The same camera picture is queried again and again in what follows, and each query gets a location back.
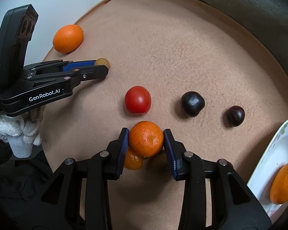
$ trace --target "floral plate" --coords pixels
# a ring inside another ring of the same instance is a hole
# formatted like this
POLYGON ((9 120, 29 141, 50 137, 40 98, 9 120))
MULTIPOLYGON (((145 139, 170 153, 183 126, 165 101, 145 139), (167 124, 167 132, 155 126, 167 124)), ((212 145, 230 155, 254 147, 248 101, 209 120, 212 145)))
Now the floral plate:
POLYGON ((247 183, 272 223, 282 215, 288 206, 288 202, 275 205, 270 201, 270 188, 273 180, 286 163, 288 163, 288 120, 273 136, 247 183))

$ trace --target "blue gripper pad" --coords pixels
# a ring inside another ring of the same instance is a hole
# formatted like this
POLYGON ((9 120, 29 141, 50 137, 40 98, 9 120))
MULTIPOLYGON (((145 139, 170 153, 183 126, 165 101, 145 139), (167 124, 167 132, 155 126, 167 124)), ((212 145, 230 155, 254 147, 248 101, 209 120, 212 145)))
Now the blue gripper pad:
POLYGON ((73 69, 81 68, 81 67, 89 67, 95 64, 96 60, 85 60, 85 61, 75 61, 70 62, 66 66, 63 67, 63 72, 70 71, 73 69))

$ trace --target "mandarin orange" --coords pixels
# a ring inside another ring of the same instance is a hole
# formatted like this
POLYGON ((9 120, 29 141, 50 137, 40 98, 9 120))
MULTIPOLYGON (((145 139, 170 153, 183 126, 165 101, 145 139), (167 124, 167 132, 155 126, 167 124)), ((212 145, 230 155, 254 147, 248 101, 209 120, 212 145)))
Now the mandarin orange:
POLYGON ((59 53, 69 53, 80 46, 84 38, 83 30, 78 25, 66 25, 54 35, 52 44, 59 53))
POLYGON ((130 170, 138 170, 143 165, 143 159, 135 153, 131 148, 128 148, 124 166, 130 170))
POLYGON ((274 178, 270 200, 278 205, 288 201, 288 163, 284 165, 274 178))
POLYGON ((129 132, 130 147, 142 157, 158 154, 163 148, 163 132, 153 122, 141 121, 129 132))

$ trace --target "black plum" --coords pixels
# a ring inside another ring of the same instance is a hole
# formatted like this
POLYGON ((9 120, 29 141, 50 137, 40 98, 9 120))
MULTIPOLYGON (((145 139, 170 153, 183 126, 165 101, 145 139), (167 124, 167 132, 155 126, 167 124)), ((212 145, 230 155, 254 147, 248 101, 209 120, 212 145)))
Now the black plum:
POLYGON ((181 97, 180 106, 188 117, 196 117, 205 107, 205 100, 199 93, 190 91, 181 97))
POLYGON ((231 126, 237 127, 245 118, 245 111, 241 106, 234 105, 227 111, 227 118, 231 126))

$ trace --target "tomato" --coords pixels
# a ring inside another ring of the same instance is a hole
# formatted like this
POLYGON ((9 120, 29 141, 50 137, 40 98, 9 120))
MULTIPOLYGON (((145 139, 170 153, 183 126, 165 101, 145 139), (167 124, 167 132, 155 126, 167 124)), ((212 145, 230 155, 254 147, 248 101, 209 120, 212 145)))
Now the tomato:
POLYGON ((132 115, 145 114, 151 108, 151 95, 144 87, 134 86, 125 95, 125 107, 132 115))

